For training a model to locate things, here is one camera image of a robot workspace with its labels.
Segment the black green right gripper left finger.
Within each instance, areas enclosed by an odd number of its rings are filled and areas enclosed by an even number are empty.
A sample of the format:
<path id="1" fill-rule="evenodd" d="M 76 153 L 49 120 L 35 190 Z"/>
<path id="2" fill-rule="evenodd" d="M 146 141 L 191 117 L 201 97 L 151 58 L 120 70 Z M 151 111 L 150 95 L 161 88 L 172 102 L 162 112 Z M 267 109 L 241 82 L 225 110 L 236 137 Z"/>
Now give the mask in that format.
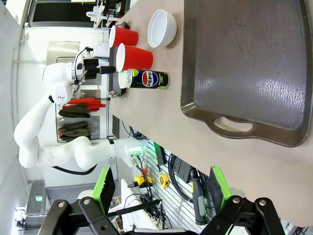
<path id="1" fill-rule="evenodd" d="M 80 228 L 88 227 L 94 235 L 118 235 L 118 230 L 107 217 L 115 183 L 111 168 L 102 170 L 91 193 L 69 203 L 55 200 L 41 226 L 43 235 L 75 235 Z"/>

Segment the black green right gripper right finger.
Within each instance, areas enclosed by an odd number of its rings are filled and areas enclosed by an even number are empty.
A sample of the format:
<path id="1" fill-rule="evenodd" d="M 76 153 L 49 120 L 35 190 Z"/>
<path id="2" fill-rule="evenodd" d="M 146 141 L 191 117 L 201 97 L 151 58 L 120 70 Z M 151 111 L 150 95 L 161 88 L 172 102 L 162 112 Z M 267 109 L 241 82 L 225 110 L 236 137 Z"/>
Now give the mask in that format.
<path id="1" fill-rule="evenodd" d="M 225 235 L 233 227 L 243 227 L 249 235 L 283 235 L 284 229 L 273 202 L 266 197 L 251 202 L 232 194 L 222 169 L 212 166 L 208 180 L 216 215 L 202 235 Z"/>

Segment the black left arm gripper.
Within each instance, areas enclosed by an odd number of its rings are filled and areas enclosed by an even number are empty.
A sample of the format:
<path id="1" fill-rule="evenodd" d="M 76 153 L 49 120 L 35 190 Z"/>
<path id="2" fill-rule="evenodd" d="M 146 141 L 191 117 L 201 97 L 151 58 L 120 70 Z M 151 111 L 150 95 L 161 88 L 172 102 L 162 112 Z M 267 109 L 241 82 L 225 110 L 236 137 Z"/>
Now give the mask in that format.
<path id="1" fill-rule="evenodd" d="M 87 71 L 85 79 L 96 79 L 97 74 L 111 74 L 116 72 L 114 66 L 99 66 L 98 58 L 84 59 L 84 68 Z"/>

